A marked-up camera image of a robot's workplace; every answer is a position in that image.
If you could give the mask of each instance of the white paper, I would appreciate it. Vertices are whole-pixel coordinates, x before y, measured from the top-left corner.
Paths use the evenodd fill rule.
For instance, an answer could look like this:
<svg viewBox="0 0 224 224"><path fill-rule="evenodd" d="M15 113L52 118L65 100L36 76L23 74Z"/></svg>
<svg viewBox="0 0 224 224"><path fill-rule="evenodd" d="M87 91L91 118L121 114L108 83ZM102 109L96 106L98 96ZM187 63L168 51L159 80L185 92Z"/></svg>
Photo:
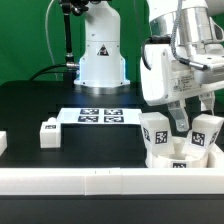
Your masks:
<svg viewBox="0 0 224 224"><path fill-rule="evenodd" d="M140 109L62 108L57 121L62 124L135 124L140 125Z"/></svg>

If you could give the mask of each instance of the black table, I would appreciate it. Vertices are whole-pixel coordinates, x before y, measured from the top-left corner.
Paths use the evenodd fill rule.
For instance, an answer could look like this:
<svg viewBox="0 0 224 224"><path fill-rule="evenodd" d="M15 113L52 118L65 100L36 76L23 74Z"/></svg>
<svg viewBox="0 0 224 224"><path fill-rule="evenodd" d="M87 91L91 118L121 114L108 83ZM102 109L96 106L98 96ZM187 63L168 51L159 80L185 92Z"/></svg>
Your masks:
<svg viewBox="0 0 224 224"><path fill-rule="evenodd" d="M145 147L137 125L64 125L60 149L40 149L43 121L62 107L133 108L159 111L170 118L167 106L149 107L141 86L124 93L94 96L62 82L15 81L0 87L0 129L7 131L8 148L1 168L145 167ZM199 115L197 98L187 100L192 120ZM217 115L224 108L216 104ZM175 130L172 133L186 136ZM223 130L217 140L223 149ZM0 223L223 223L223 195L137 196L0 196Z"/></svg>

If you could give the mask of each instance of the cube with marker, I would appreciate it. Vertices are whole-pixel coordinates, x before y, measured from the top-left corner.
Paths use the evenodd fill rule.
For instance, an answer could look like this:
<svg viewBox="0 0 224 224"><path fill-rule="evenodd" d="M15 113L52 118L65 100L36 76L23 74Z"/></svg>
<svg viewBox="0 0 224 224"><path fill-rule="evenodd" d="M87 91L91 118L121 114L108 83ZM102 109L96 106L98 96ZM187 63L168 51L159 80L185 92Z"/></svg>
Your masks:
<svg viewBox="0 0 224 224"><path fill-rule="evenodd" d="M188 133L183 153L195 157L208 154L215 144L223 125L224 118L202 114L192 123L192 130Z"/></svg>
<svg viewBox="0 0 224 224"><path fill-rule="evenodd" d="M40 129L41 148L60 148L61 147L61 123L56 118L50 118L43 122Z"/></svg>
<svg viewBox="0 0 224 224"><path fill-rule="evenodd" d="M174 154L169 119L159 112L139 114L145 147L153 155Z"/></svg>

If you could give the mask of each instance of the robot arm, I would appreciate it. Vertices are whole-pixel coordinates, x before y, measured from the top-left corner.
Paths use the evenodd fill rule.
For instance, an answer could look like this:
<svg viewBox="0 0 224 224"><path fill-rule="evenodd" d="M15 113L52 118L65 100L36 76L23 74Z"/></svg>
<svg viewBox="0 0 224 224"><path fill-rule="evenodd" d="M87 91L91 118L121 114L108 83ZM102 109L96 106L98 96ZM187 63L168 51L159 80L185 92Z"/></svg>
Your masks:
<svg viewBox="0 0 224 224"><path fill-rule="evenodd" d="M149 105L168 104L177 129L187 131L184 100L200 96L202 109L213 109L213 91L224 88L224 49L219 44L224 41L224 32L209 17L224 12L224 3L221 0L147 2L152 35L171 36L171 46L145 47L150 69L142 60L143 95Z"/></svg>

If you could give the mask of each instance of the green backdrop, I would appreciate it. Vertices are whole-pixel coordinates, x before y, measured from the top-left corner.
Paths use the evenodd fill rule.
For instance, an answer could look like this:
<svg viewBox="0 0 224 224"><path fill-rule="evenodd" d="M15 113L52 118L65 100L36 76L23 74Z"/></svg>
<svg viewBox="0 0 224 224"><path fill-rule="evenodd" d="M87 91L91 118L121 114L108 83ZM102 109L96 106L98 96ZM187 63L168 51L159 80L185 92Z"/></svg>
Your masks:
<svg viewBox="0 0 224 224"><path fill-rule="evenodd" d="M0 8L0 84L10 80L27 80L35 72L51 65L45 38L45 14L50 0L7 0ZM121 54L127 60L127 78L139 81L140 40L133 0L112 0L121 16ZM143 37L149 36L148 5L137 0ZM224 15L215 18L224 27ZM84 16L71 16L73 52L76 61L84 53ZM63 63L65 38L63 14L53 5L49 17L49 35L56 63Z"/></svg>

